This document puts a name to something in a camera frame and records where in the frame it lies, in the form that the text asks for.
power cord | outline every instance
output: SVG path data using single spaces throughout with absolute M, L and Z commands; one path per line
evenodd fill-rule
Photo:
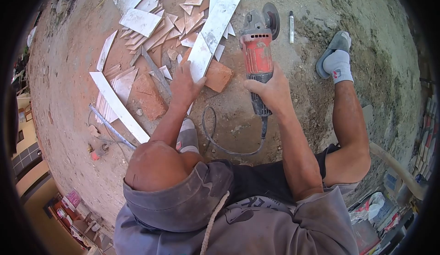
M 214 114 L 214 129 L 212 130 L 212 134 L 211 135 L 209 135 L 208 131 L 206 130 L 206 126 L 205 126 L 205 113 L 206 113 L 206 110 L 208 110 L 208 109 L 211 109 L 212 113 Z M 214 132 L 216 130 L 216 127 L 217 127 L 217 115 L 216 115 L 216 111 L 211 106 L 207 106 L 205 108 L 205 110 L 203 111 L 203 114 L 201 115 L 201 125 L 203 127 L 203 131 L 205 133 L 205 136 L 209 140 L 208 144 L 206 145 L 205 153 L 208 150 L 208 146 L 210 145 L 210 143 L 212 143 L 218 149 L 220 149 L 223 152 L 228 153 L 230 155 L 234 155 L 234 156 L 252 156 L 252 155 L 255 155 L 256 153 L 260 152 L 261 148 L 263 147 L 263 143 L 264 143 L 264 140 L 266 139 L 266 132 L 267 132 L 267 116 L 262 116 L 261 117 L 261 142 L 260 142 L 260 147 L 256 151 L 254 151 L 252 153 L 236 153 L 236 152 L 232 152 L 232 151 L 226 150 L 225 148 L 223 148 L 220 145 L 218 145 L 212 139 L 212 137 L 214 136 Z

angle grinder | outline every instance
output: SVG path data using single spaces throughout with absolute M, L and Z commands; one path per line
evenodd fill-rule
M 245 17 L 244 27 L 240 31 L 240 49 L 243 52 L 246 65 L 246 78 L 262 83 L 268 82 L 273 75 L 271 41 L 279 34 L 278 10 L 272 3 L 266 3 L 263 10 L 251 10 Z M 214 130 L 217 117 L 212 107 L 206 107 L 202 115 L 202 126 L 206 137 L 220 150 L 234 156 L 251 156 L 258 153 L 263 147 L 267 132 L 267 117 L 272 115 L 266 105 L 256 93 L 250 93 L 254 113 L 261 116 L 261 142 L 260 147 L 252 153 L 235 153 L 228 151 L 212 140 L 205 127 L 205 112 L 211 109 L 214 113 Z

pebble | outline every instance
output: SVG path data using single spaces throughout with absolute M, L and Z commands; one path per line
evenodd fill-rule
M 336 21 L 334 21 L 331 18 L 327 18 L 324 22 L 326 24 L 327 27 L 329 27 L 330 29 L 336 29 L 336 27 L 338 26 L 338 24 L 336 23 Z

wall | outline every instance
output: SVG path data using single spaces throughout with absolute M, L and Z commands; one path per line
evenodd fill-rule
M 21 96 L 17 98 L 18 108 L 26 109 L 26 107 L 30 104 L 30 98 L 20 98 L 20 97 Z M 12 156 L 12 158 L 15 158 L 18 154 L 23 152 L 26 148 L 28 148 L 37 141 L 33 120 L 19 123 L 19 131 L 20 130 L 23 130 L 24 139 L 17 144 L 17 153 L 15 153 Z
M 32 168 L 15 186 L 17 188 L 17 193 L 21 197 L 26 190 L 34 184 L 42 175 L 49 171 L 49 166 L 46 160 L 43 160 Z
M 53 178 L 43 184 L 25 203 L 28 214 L 36 234 L 51 254 L 79 255 L 86 252 L 69 233 L 55 220 L 48 218 L 44 212 L 44 205 L 58 192 Z

gray sandal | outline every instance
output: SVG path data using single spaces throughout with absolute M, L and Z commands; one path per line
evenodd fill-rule
M 322 56 L 316 62 L 316 72 L 323 79 L 327 79 L 330 77 L 330 74 L 326 73 L 326 71 L 324 71 L 324 67 L 322 66 L 322 64 L 324 63 L 324 59 L 326 59 L 327 56 L 331 55 L 337 49 L 341 49 L 349 53 L 351 46 L 351 38 L 349 36 L 349 40 L 348 40 L 346 37 L 342 35 L 342 33 L 344 33 L 344 31 L 338 31 L 334 35 L 333 39 L 331 40 L 330 44 L 327 47 L 327 50 L 322 54 Z
M 199 153 L 197 130 L 194 122 L 189 118 L 185 118 L 180 128 L 179 136 L 177 137 L 176 150 L 179 153 L 187 151 Z

